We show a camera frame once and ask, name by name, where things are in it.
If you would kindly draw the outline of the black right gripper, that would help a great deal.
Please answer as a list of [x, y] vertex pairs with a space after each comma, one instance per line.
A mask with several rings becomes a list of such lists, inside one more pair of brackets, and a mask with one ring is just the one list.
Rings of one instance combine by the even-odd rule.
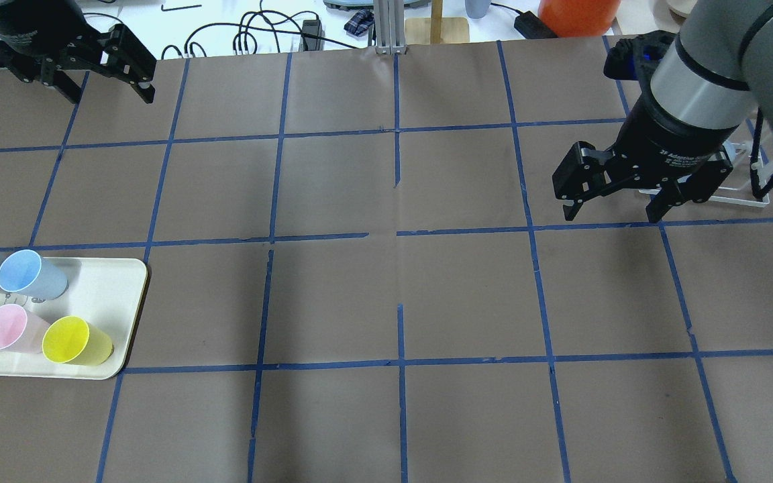
[[[611, 149], [598, 150], [589, 142], [577, 141], [555, 169], [554, 195], [562, 202], [564, 219], [573, 221], [583, 204], [596, 197], [627, 186], [649, 189], [663, 178], [671, 180], [662, 183], [646, 207], [651, 223], [660, 222], [676, 206], [708, 201], [733, 171], [726, 151], [718, 149], [735, 130], [681, 122], [663, 110], [653, 95], [641, 94]], [[678, 180], [685, 175], [687, 180]]]

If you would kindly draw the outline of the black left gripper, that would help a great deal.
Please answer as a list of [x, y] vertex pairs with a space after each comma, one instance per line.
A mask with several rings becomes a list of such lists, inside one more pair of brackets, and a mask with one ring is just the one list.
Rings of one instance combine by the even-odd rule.
[[[102, 63], [107, 53], [107, 65]], [[126, 27], [115, 24], [102, 34], [80, 12], [0, 12], [0, 67], [24, 83], [40, 82], [71, 104], [82, 99], [82, 88], [65, 68], [88, 68], [132, 86], [151, 104], [157, 60]]]

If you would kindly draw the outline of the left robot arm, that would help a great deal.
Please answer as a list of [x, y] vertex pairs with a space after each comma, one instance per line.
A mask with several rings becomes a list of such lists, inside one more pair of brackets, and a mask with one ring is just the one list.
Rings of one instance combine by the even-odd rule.
[[80, 68], [126, 83], [151, 104], [156, 63], [125, 24], [96, 30], [74, 1], [0, 1], [0, 68], [23, 83], [55, 89], [72, 104], [83, 89], [66, 71]]

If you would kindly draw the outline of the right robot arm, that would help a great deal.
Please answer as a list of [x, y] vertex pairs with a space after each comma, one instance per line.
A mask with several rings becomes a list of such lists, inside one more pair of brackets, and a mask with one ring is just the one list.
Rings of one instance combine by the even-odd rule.
[[641, 95], [606, 150], [575, 143], [552, 175], [564, 218], [623, 189], [657, 189], [660, 222], [675, 206], [708, 201], [733, 170], [722, 144], [760, 110], [773, 133], [773, 1], [699, 1], [677, 34], [620, 40], [604, 74]]

